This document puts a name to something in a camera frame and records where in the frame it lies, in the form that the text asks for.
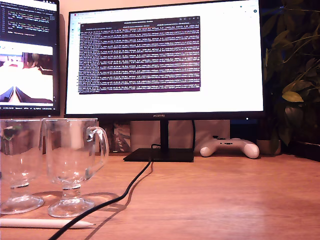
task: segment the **plant pot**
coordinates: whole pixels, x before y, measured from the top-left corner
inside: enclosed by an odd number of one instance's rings
[[[275,153],[271,152],[270,147],[271,141],[270,140],[256,140],[256,145],[260,150],[260,154],[264,155],[279,155],[281,152],[281,141],[279,140],[279,145]]]

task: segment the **black cable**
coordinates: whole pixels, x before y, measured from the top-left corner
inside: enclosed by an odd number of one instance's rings
[[[195,150],[196,147],[196,124],[195,120],[192,120],[192,129],[193,129],[193,138],[192,138],[192,150]]]
[[[128,187],[126,188],[125,192],[121,195],[118,196],[114,199],[111,199],[109,201],[106,201],[104,203],[101,203],[97,206],[94,206],[93,208],[90,208],[89,210],[81,213],[79,216],[76,216],[74,219],[72,219],[70,222],[68,222],[66,225],[64,225],[62,228],[60,228],[54,235],[52,235],[52,237],[49,238],[49,240],[56,240],[58,239],[65,231],[67,231],[72,225],[74,225],[76,222],[80,221],[81,219],[83,219],[84,217],[88,216],[89,214],[102,209],[110,204],[114,204],[120,200],[122,200],[123,198],[125,198],[125,196],[128,194],[130,188],[132,187],[132,185],[134,184],[134,182],[141,176],[141,174],[149,167],[149,165],[151,164],[151,158],[149,159],[148,164],[141,170],[141,172],[139,172],[139,174],[137,176],[135,176],[135,178],[130,182],[130,184],[128,185]]]

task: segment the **glass mug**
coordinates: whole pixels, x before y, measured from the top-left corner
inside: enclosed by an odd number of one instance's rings
[[[44,118],[45,158],[51,182],[62,185],[62,198],[49,206],[52,217],[71,218],[92,208],[80,187],[107,161],[109,146],[106,132],[97,126],[97,118]],[[96,142],[100,157],[96,157]]]
[[[10,184],[11,195],[1,204],[1,214],[21,214],[44,204],[28,191],[29,181],[42,168],[41,119],[0,119],[1,181]]]

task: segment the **monitor screen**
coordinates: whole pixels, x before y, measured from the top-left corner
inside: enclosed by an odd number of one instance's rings
[[[0,0],[0,116],[59,115],[59,1]]]
[[[66,116],[263,113],[258,0],[69,13]]]

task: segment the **glass base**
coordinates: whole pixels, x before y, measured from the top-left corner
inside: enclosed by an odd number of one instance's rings
[[[45,201],[38,196],[22,195],[11,197],[1,204],[1,214],[22,214],[41,207]]]
[[[73,218],[93,208],[95,204],[83,197],[63,199],[48,208],[50,216],[55,218]]]

